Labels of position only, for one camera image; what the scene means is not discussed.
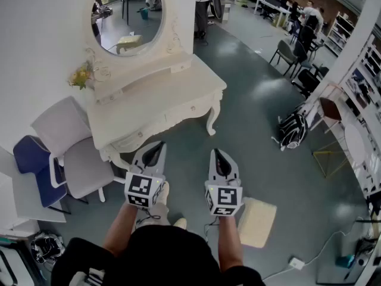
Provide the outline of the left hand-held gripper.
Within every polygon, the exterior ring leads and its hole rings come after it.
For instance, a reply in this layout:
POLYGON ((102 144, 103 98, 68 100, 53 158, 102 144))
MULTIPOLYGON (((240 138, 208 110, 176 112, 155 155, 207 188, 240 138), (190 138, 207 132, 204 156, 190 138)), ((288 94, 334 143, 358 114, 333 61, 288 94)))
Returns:
POLYGON ((147 144, 135 153, 124 187, 129 204, 150 209, 157 202, 165 182, 166 154, 167 144, 164 141, 147 144))

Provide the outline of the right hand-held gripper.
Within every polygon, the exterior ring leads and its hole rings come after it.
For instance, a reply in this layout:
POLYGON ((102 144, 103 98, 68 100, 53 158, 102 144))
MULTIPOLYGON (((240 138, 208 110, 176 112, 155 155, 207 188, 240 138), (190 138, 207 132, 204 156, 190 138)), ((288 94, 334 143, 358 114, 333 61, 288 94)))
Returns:
POLYGON ((243 205, 240 179, 220 180, 217 176, 238 178, 237 163, 220 149, 212 149, 208 169, 208 180, 205 182, 205 199, 210 214, 213 216, 234 216, 243 205))

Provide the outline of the white dressing table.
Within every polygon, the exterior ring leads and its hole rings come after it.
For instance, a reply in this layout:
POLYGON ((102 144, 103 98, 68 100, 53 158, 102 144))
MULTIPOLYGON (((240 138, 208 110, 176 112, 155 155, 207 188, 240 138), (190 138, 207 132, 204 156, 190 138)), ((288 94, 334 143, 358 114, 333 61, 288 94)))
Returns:
MULTIPOLYGON (((162 0, 160 29, 143 50, 121 57, 104 50, 96 41, 90 24, 94 0, 83 10, 86 52, 93 65, 93 87, 86 91, 86 111, 95 148, 103 161, 124 169, 129 164, 111 144, 144 125, 165 121, 165 113, 178 105, 214 95, 206 130, 214 135, 213 124, 220 112, 226 83, 193 53, 195 0, 162 0), (190 68, 171 73, 173 64, 191 60, 190 68), (98 105, 107 95, 119 90, 123 96, 98 105)), ((167 123, 167 129, 177 125, 167 123)))

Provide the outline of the person's left forearm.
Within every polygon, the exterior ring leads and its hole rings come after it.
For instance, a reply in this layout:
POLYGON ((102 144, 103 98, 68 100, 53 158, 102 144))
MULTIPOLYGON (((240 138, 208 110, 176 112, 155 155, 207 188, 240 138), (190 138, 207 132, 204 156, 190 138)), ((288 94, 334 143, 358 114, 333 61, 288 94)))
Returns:
POLYGON ((133 229, 138 229, 144 224, 136 224, 138 208, 125 202, 110 229, 108 230, 103 248, 113 256, 119 257, 127 248, 133 229))

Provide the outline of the person's right forearm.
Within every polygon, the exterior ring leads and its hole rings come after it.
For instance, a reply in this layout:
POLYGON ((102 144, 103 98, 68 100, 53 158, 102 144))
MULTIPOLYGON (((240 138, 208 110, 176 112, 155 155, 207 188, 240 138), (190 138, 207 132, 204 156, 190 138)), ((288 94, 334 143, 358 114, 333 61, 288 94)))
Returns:
POLYGON ((221 272, 243 265, 243 248, 234 216, 219 216, 218 261, 221 272))

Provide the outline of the round white-framed mirror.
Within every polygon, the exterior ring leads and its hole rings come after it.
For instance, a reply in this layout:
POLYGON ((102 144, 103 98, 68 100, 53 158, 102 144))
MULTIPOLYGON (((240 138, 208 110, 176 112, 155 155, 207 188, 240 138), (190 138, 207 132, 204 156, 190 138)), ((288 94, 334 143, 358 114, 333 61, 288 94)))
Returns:
POLYGON ((98 44, 112 55, 129 57, 156 37, 162 0, 95 0, 90 23, 98 44))

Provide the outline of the grey wooden shelf unit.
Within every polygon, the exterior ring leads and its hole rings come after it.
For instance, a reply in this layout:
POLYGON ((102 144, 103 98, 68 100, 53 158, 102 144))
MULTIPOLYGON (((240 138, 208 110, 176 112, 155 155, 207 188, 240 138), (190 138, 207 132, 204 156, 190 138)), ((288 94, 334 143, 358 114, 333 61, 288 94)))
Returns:
POLYGON ((227 23, 228 22, 231 6, 232 6, 231 3, 225 3, 224 5, 221 6, 223 9, 223 16, 220 20, 221 23, 227 23))

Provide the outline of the person's left shoe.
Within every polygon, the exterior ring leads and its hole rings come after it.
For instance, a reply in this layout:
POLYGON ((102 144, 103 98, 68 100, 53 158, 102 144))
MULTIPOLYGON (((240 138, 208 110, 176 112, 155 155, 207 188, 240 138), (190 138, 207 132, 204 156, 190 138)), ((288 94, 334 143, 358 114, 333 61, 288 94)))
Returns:
POLYGON ((157 202, 158 203, 161 203, 163 205, 166 205, 167 204, 167 198, 168 198, 168 195, 169 195, 169 190, 170 190, 170 186, 169 186, 169 183, 167 181, 165 181, 163 183, 163 188, 161 189, 161 192, 157 198, 157 202))

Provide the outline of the person's beige trousers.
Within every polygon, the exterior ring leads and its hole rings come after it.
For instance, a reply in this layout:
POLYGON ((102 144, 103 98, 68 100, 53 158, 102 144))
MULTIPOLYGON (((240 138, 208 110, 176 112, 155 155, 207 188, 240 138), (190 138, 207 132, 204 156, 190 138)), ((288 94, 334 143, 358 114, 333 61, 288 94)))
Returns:
POLYGON ((136 227, 140 228, 149 225, 169 226, 167 218, 168 208, 161 203, 154 204, 150 209, 139 210, 136 220, 136 227))

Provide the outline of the light grey chair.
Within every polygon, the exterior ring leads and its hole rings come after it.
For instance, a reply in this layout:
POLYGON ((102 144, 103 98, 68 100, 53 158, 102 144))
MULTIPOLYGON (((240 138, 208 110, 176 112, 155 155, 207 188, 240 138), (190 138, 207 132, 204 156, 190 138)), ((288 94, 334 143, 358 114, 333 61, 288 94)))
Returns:
POLYGON ((95 148, 87 114, 76 100, 67 97, 58 101, 32 123, 32 128, 51 153, 49 163, 63 161, 70 194, 81 199, 97 191, 104 203, 103 187, 114 181, 114 172, 95 148))

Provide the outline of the black and white bag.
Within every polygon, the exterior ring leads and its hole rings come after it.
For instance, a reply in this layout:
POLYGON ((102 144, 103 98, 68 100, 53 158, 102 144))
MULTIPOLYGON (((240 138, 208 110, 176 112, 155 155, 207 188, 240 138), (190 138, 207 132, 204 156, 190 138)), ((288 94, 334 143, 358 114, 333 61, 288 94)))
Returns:
POLYGON ((278 129, 278 138, 272 136, 272 140, 278 144, 281 151, 292 150, 300 146, 306 138, 308 124, 302 114, 293 112, 285 119, 278 117, 278 129))

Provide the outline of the person's black shirt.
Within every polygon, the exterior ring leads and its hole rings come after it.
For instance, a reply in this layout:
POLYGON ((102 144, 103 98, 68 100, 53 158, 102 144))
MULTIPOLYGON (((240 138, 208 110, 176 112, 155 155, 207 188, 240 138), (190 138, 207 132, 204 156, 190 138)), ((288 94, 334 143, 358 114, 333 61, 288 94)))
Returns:
POLYGON ((92 269, 104 272, 99 286, 265 286, 246 266, 222 272, 202 237, 175 226, 137 229, 118 257, 72 238, 54 265, 51 286, 69 286, 76 273, 92 269))

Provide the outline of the yellow flower bouquet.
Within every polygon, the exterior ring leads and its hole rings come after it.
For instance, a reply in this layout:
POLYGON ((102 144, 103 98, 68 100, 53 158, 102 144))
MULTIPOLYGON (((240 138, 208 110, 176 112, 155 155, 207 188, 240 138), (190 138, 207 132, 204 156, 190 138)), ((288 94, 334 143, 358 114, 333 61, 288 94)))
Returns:
POLYGON ((70 86, 76 86, 80 90, 87 88, 87 83, 93 81, 93 65, 90 61, 84 62, 68 78, 70 86))

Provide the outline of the white power strip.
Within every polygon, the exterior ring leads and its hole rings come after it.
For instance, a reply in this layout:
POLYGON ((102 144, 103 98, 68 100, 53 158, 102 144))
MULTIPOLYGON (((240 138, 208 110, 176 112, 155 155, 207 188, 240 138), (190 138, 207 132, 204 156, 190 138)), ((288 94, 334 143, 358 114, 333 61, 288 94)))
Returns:
POLYGON ((296 257, 292 257, 289 261, 289 266, 301 271, 302 268, 305 266, 305 262, 303 262, 300 259, 297 259, 296 257))

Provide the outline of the black side chair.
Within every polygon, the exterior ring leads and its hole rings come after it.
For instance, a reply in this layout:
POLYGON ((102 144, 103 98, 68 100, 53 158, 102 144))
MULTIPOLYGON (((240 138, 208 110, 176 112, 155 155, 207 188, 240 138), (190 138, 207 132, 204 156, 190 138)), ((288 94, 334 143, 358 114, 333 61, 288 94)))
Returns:
POLYGON ((313 64, 312 70, 303 69, 298 74, 298 81, 291 81, 291 84, 299 89, 299 93, 307 99, 310 94, 318 87, 321 80, 327 75, 329 69, 325 66, 317 66, 313 64))

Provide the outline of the brown seat stool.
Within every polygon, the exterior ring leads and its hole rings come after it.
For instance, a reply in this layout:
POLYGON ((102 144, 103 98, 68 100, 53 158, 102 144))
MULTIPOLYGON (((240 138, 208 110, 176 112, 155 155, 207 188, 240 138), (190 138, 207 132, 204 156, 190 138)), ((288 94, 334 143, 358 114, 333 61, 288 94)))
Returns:
POLYGON ((340 93, 343 93, 343 89, 335 83, 329 83, 322 91, 322 93, 318 96, 318 98, 314 101, 314 106, 317 108, 317 113, 319 110, 322 111, 322 116, 320 116, 320 119, 316 122, 314 122, 310 126, 310 131, 314 130, 322 121, 325 119, 330 119, 333 121, 333 123, 328 126, 328 128, 324 131, 325 133, 328 133, 332 130, 333 127, 340 124, 342 121, 342 116, 339 112, 338 106, 335 103, 334 100, 331 100, 329 97, 331 94, 333 94, 334 91, 339 91, 340 93), (330 94, 326 97, 323 97, 323 93, 327 87, 331 87, 332 90, 330 94))

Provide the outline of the grey-green side chair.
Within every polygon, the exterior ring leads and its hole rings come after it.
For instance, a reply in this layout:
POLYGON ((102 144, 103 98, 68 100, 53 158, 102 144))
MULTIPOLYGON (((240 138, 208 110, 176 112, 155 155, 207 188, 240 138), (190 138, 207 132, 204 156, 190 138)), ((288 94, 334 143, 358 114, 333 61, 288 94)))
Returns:
POLYGON ((288 68, 284 72, 283 76, 285 76, 292 67, 294 68, 296 67, 296 64, 298 62, 298 57, 293 53, 291 46, 287 44, 286 41, 284 40, 279 41, 279 43, 277 44, 277 49, 275 53, 273 54, 269 63, 273 61, 276 55, 278 55, 278 62, 277 62, 278 64, 280 59, 283 59, 288 65, 288 68))

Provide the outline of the white round table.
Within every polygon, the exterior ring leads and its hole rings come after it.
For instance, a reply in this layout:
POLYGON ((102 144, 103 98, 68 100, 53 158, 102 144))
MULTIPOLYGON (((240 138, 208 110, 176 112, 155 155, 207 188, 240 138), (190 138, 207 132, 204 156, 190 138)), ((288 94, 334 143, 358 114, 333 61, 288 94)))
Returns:
POLYGON ((345 126, 344 137, 347 150, 354 162, 354 167, 358 168, 362 166, 366 159, 366 149, 360 132, 354 125, 348 124, 345 126))

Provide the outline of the dark blue side chair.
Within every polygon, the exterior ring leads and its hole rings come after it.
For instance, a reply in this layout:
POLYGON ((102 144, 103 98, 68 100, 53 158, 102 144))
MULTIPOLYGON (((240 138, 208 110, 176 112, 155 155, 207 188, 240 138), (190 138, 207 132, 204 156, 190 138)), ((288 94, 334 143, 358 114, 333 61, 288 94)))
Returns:
POLYGON ((306 69, 312 68, 312 65, 308 61, 307 52, 304 49, 304 47, 300 41, 295 42, 293 54, 297 57, 297 64, 300 65, 300 67, 299 67, 300 69, 302 67, 304 67, 306 69))

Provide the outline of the black office chair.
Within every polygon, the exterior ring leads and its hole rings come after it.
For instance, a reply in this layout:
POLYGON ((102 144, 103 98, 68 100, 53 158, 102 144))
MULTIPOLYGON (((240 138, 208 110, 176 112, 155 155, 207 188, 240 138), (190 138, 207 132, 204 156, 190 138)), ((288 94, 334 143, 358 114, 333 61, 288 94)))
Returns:
POLYGON ((314 30, 309 26, 301 27, 298 40, 304 47, 306 53, 308 53, 309 51, 313 51, 317 47, 317 43, 315 42, 316 36, 314 30))

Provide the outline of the row of white office desks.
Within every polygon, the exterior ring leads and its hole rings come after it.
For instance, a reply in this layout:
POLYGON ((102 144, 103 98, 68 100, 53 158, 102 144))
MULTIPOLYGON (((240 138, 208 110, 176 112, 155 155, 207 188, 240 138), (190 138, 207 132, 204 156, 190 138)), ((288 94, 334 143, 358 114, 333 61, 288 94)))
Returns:
POLYGON ((254 14, 257 13, 257 9, 260 4, 262 5, 262 8, 267 7, 275 13, 279 13, 278 19, 276 20, 276 27, 286 26, 291 14, 290 7, 284 8, 281 3, 276 0, 255 0, 254 14))

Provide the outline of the white storage shelving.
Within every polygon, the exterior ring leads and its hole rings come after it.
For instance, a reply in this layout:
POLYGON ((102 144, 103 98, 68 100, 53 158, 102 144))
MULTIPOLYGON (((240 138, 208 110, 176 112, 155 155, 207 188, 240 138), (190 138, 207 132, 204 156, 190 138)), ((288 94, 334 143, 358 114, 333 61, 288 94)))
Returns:
POLYGON ((346 13, 337 13, 336 18, 325 38, 324 46, 338 57, 355 29, 355 24, 346 13))

